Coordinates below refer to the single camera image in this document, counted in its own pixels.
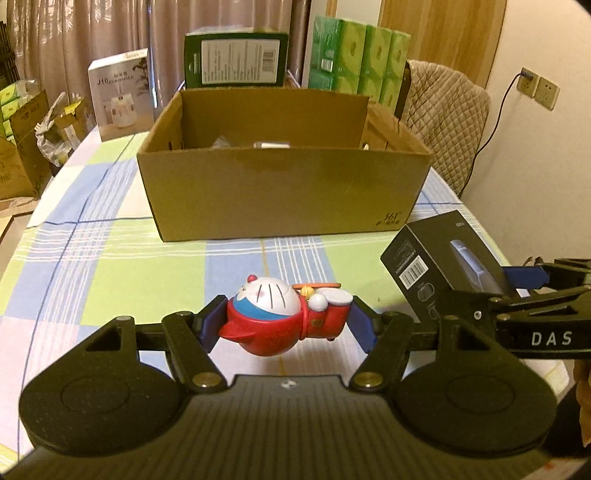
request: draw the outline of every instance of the wooden door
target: wooden door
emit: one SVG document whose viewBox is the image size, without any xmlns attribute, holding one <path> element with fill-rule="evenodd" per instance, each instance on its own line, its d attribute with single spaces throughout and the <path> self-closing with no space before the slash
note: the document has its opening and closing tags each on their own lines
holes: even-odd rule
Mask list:
<svg viewBox="0 0 591 480">
<path fill-rule="evenodd" d="M 486 86 L 506 0 L 382 0 L 379 25 L 412 34 L 408 58 L 433 61 Z"/>
</svg>

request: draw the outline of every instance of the hand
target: hand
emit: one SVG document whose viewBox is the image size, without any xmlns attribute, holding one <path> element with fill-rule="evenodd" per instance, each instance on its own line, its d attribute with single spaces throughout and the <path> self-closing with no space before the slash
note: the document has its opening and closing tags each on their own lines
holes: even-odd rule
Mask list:
<svg viewBox="0 0 591 480">
<path fill-rule="evenodd" d="M 577 360 L 574 363 L 573 377 L 577 382 L 577 401 L 581 405 L 579 423 L 581 424 L 581 437 L 583 446 L 591 443 L 591 386 L 589 385 L 589 371 L 591 362 Z"/>
</svg>

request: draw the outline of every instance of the doraemon figurine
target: doraemon figurine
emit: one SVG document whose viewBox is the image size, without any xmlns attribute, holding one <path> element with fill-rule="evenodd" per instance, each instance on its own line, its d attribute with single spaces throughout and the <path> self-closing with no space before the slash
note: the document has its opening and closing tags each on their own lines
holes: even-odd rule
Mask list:
<svg viewBox="0 0 591 480">
<path fill-rule="evenodd" d="M 353 296 L 339 288 L 302 286 L 249 275 L 228 302 L 228 322 L 219 336 L 258 356 L 288 351 L 306 337 L 334 340 L 343 331 Z"/>
</svg>

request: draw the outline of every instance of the cardboard carton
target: cardboard carton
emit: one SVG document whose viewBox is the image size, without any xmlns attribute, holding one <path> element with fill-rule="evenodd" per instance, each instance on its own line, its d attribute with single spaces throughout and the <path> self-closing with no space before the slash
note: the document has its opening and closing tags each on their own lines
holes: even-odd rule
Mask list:
<svg viewBox="0 0 591 480">
<path fill-rule="evenodd" d="M 185 35 L 185 87 L 282 86 L 289 35 L 268 29 L 203 27 Z"/>
<path fill-rule="evenodd" d="M 64 108 L 63 113 L 55 119 L 63 141 L 69 141 L 72 148 L 77 149 L 82 140 L 95 127 L 90 114 L 88 101 L 85 98 Z"/>
<path fill-rule="evenodd" d="M 88 67 L 88 78 L 102 141 L 152 127 L 147 48 L 93 61 Z"/>
<path fill-rule="evenodd" d="M 397 230 L 431 157 L 367 97 L 231 88 L 177 93 L 138 164 L 160 237 L 181 241 Z"/>
<path fill-rule="evenodd" d="M 51 172 L 49 162 L 37 148 L 35 125 L 48 111 L 44 90 L 12 114 L 16 144 L 0 138 L 0 199 L 39 198 L 45 189 Z"/>
</svg>

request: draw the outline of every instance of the product label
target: product label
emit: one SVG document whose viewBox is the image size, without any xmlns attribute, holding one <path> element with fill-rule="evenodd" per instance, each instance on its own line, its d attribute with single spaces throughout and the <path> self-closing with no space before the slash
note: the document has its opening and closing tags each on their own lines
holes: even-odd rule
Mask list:
<svg viewBox="0 0 591 480">
<path fill-rule="evenodd" d="M 400 281 L 408 290 L 412 287 L 419 278 L 421 278 L 429 270 L 420 255 L 410 262 L 404 271 L 400 274 Z"/>
<path fill-rule="evenodd" d="M 201 43 L 201 75 L 204 85 L 213 83 L 276 83 L 279 40 L 204 40 Z"/>
</svg>

